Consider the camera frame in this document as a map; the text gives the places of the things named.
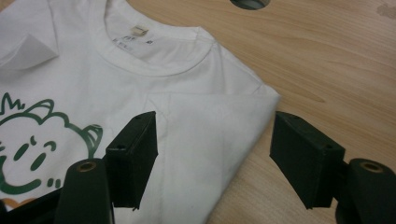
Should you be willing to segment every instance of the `neckline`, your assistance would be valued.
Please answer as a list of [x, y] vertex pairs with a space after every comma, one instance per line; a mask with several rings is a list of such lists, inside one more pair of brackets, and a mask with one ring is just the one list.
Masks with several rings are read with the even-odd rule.
[[[108, 62], [132, 72], [147, 77], [164, 77], [186, 72], [201, 62], [211, 50], [215, 39], [202, 27], [176, 27], [154, 21], [132, 8], [125, 0], [93, 0], [90, 8], [90, 35], [94, 47], [99, 54]], [[128, 21], [139, 21], [156, 33], [177, 39], [204, 43], [195, 44], [195, 47], [184, 62], [171, 63], [168, 65], [150, 64], [140, 60], [134, 55], [119, 49], [106, 30], [106, 8], [114, 7]]]

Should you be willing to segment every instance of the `white t-shirt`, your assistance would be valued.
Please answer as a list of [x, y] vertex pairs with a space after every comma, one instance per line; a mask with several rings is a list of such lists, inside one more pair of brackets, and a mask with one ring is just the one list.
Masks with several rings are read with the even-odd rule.
[[116, 223], [203, 223], [278, 99], [201, 27], [124, 0], [18, 0], [0, 13], [0, 199], [12, 209], [60, 188], [156, 111], [159, 156], [140, 209], [117, 208]]

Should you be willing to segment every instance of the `wood grain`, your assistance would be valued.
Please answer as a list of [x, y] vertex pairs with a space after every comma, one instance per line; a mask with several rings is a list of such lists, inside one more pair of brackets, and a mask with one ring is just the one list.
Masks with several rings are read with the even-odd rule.
[[[11, 2], [0, 0], [0, 7]], [[274, 87], [278, 110], [396, 170], [396, 1], [272, 0], [244, 10], [229, 0], [128, 0], [156, 21], [202, 26]], [[208, 223], [335, 223], [334, 208], [305, 210], [269, 158], [272, 124]]]

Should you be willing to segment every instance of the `cartoon face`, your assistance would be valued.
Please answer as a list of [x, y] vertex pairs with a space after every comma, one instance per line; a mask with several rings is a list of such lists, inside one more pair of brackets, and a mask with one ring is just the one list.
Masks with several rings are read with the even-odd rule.
[[0, 117], [0, 198], [10, 207], [60, 188], [68, 167], [93, 158], [102, 137], [101, 127], [80, 129], [53, 112], [51, 100], [27, 109], [17, 102], [6, 93], [3, 114], [18, 111]]

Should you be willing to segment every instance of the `black mechanical arm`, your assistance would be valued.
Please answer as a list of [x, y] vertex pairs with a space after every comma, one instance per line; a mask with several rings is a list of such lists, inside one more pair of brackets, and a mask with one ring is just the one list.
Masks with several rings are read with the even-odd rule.
[[61, 189], [10, 212], [3, 205], [0, 223], [114, 223], [113, 206], [139, 208], [157, 155], [155, 112], [136, 116], [102, 159], [70, 166]]
[[345, 149], [305, 120], [276, 112], [270, 157], [305, 207], [338, 201], [339, 224], [396, 223], [396, 176], [365, 159], [343, 161]]

